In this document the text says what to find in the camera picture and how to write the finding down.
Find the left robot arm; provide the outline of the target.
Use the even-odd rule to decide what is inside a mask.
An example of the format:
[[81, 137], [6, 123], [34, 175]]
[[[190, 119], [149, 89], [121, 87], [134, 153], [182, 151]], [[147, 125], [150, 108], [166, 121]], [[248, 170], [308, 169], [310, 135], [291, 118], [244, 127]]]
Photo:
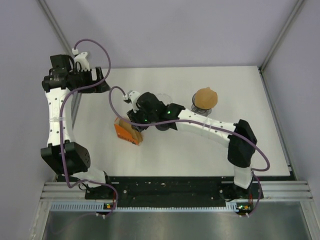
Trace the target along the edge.
[[83, 94], [104, 93], [110, 90], [103, 81], [100, 67], [90, 68], [88, 53], [76, 53], [50, 57], [51, 69], [41, 82], [48, 104], [49, 135], [46, 147], [41, 148], [42, 159], [57, 175], [68, 175], [79, 180], [86, 180], [91, 188], [102, 198], [109, 198], [114, 191], [107, 175], [91, 165], [89, 151], [78, 144], [73, 132], [72, 101], [75, 89]]

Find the clear plastic dripper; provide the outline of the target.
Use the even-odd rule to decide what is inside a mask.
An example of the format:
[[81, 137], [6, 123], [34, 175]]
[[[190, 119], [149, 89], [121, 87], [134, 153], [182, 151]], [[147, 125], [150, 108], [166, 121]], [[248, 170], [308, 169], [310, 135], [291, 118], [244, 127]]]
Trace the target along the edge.
[[173, 102], [172, 98], [166, 93], [157, 93], [155, 96], [159, 101], [163, 102], [164, 105], [169, 105]]

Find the red lidded coffee carafe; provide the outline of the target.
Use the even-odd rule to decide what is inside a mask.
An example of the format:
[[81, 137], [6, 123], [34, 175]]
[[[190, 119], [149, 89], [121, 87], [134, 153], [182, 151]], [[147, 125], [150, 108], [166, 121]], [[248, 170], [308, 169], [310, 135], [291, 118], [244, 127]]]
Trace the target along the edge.
[[176, 130], [176, 124], [175, 123], [166, 123], [166, 124], [159, 124], [155, 126], [159, 131], [167, 131], [167, 130]]

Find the brown paper coffee filter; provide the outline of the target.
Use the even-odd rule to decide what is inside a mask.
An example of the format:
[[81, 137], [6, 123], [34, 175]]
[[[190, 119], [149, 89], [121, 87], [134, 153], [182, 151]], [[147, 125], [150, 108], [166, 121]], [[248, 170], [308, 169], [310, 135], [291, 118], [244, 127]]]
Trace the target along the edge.
[[214, 108], [218, 103], [218, 94], [210, 87], [199, 89], [194, 95], [194, 105], [203, 110]]

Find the orange coffee filter box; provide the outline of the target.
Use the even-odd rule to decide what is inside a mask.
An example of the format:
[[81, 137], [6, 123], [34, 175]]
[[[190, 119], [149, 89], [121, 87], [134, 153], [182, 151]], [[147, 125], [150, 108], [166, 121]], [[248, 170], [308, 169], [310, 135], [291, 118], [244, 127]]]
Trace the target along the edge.
[[122, 140], [125, 140], [127, 142], [130, 142], [134, 145], [139, 146], [142, 142], [140, 144], [138, 144], [138, 142], [136, 140], [134, 140], [126, 130], [124, 130], [122, 127], [120, 127], [120, 123], [119, 123], [120, 120], [121, 119], [119, 117], [117, 117], [114, 121], [114, 128], [115, 128], [115, 132], [116, 132], [117, 137]]

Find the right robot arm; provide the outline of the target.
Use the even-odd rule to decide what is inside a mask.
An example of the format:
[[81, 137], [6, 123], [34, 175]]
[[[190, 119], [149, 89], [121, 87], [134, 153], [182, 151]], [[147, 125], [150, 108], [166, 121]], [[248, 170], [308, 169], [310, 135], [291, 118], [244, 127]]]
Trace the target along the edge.
[[257, 139], [247, 121], [240, 119], [237, 123], [229, 123], [214, 120], [176, 103], [164, 104], [150, 92], [131, 90], [125, 95], [124, 101], [132, 105], [127, 116], [134, 124], [133, 129], [139, 132], [155, 124], [159, 131], [172, 129], [189, 132], [226, 147], [227, 160], [234, 168], [234, 194], [245, 198], [251, 193], [251, 159], [256, 151]]

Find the dark grey plastic dripper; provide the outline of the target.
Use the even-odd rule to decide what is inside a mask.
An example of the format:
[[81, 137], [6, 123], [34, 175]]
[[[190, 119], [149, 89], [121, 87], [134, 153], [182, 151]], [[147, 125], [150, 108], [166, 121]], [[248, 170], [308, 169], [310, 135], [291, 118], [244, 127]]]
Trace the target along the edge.
[[212, 113], [212, 109], [202, 109], [195, 105], [195, 95], [192, 97], [191, 111], [205, 117], [208, 117]]

